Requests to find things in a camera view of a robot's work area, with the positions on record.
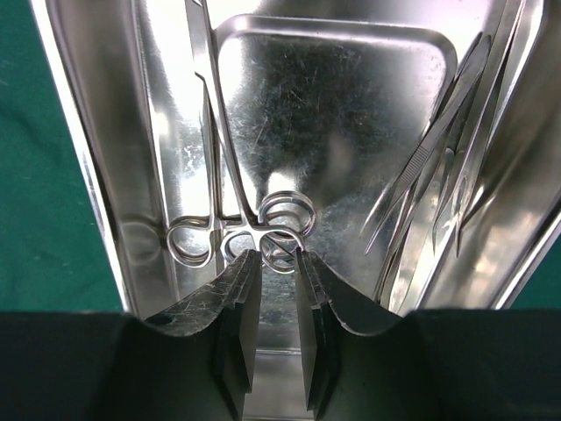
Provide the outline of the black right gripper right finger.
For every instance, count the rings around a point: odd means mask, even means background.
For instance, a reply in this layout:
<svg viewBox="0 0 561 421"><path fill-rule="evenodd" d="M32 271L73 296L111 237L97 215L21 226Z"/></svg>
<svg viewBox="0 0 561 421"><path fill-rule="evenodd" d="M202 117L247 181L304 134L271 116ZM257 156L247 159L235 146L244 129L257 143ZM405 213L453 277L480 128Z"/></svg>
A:
<svg viewBox="0 0 561 421"><path fill-rule="evenodd" d="M557 420L558 310L416 310L405 317L298 250L307 408L317 420Z"/></svg>

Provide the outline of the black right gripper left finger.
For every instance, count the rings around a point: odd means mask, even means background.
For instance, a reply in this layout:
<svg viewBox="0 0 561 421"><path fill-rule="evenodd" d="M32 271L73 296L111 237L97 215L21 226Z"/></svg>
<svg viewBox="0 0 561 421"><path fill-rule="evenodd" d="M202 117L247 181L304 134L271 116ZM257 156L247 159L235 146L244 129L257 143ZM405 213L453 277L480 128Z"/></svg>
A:
<svg viewBox="0 0 561 421"><path fill-rule="evenodd" d="M239 420L252 390L261 255L147 318L5 312L4 420Z"/></svg>

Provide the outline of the green surgical cloth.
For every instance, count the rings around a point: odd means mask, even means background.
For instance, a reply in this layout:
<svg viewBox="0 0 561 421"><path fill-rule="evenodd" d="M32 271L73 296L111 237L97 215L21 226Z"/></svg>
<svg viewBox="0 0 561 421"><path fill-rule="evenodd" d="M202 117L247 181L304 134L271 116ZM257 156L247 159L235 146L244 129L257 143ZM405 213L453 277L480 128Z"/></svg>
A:
<svg viewBox="0 0 561 421"><path fill-rule="evenodd" d="M397 232L378 220L503 1L211 1L245 193L307 195L307 239L390 310L556 308L560 4L523 1L492 142L456 246L431 229L447 174ZM1 306L149 317L217 275L167 250L209 213L202 83L182 1L1 4Z"/></svg>

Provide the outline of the steel instrument tray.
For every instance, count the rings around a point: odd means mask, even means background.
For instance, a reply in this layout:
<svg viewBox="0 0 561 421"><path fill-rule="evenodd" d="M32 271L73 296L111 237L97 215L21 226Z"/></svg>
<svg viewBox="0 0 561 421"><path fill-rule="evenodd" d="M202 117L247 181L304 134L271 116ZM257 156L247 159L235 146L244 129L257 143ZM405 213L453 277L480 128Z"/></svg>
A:
<svg viewBox="0 0 561 421"><path fill-rule="evenodd" d="M185 417L559 417L559 2L31 7Z"/></svg>

